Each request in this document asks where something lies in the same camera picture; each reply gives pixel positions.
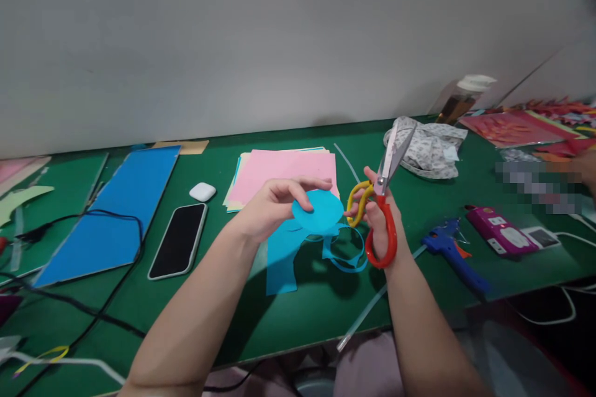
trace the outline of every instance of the blue paper circle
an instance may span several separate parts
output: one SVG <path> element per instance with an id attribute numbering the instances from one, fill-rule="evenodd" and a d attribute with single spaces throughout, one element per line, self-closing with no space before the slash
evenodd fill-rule
<path id="1" fill-rule="evenodd" d="M 326 190 L 313 190 L 306 193 L 314 210 L 306 212 L 298 202 L 292 204 L 292 213 L 300 225 L 310 234 L 325 234 L 343 215 L 343 205 L 336 196 Z"/>

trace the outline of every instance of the light green paper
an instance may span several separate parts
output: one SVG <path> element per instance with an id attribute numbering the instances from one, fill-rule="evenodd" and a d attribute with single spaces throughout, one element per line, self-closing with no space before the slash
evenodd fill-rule
<path id="1" fill-rule="evenodd" d="M 0 228 L 6 223 L 10 222 L 12 212 L 21 206 L 23 203 L 34 199 L 38 195 L 53 191 L 52 186 L 32 186 L 28 189 L 11 192 L 2 200 L 0 200 Z"/>

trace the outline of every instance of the scissor blade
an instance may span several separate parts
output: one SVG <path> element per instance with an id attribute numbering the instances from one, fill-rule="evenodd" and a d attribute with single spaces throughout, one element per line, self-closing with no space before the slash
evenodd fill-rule
<path id="1" fill-rule="evenodd" d="M 389 135 L 389 141 L 387 142 L 385 156 L 381 161 L 381 166 L 377 175 L 377 181 L 373 186 L 375 194 L 385 195 L 385 190 L 388 188 L 389 182 L 393 178 L 393 175 L 395 175 L 395 172 L 399 168 L 399 164 L 404 159 L 404 156 L 410 147 L 415 130 L 416 127 L 413 127 L 404 142 L 397 149 L 395 149 L 397 129 L 392 129 L 391 134 Z"/>

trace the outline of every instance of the white bottle cap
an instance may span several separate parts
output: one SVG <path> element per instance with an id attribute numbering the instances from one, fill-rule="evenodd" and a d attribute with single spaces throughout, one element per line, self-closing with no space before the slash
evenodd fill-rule
<path id="1" fill-rule="evenodd" d="M 496 79 L 483 74 L 467 74 L 458 82 L 458 87 L 472 92 L 484 93 L 495 82 L 497 82 Z"/>

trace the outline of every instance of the red scissors handle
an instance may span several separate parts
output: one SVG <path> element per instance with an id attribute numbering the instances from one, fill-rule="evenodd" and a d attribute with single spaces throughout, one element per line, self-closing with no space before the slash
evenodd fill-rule
<path id="1" fill-rule="evenodd" d="M 391 265 L 391 262 L 395 259 L 397 254 L 397 232 L 395 231 L 395 221 L 393 220 L 393 214 L 391 213 L 391 207 L 385 203 L 385 196 L 377 196 L 377 204 L 383 214 L 385 214 L 385 221 L 387 222 L 387 254 L 381 260 L 377 259 L 374 255 L 373 249 L 373 229 L 371 228 L 366 238 L 366 244 L 364 245 L 366 250 L 366 257 L 369 262 L 378 269 L 387 268 Z"/>

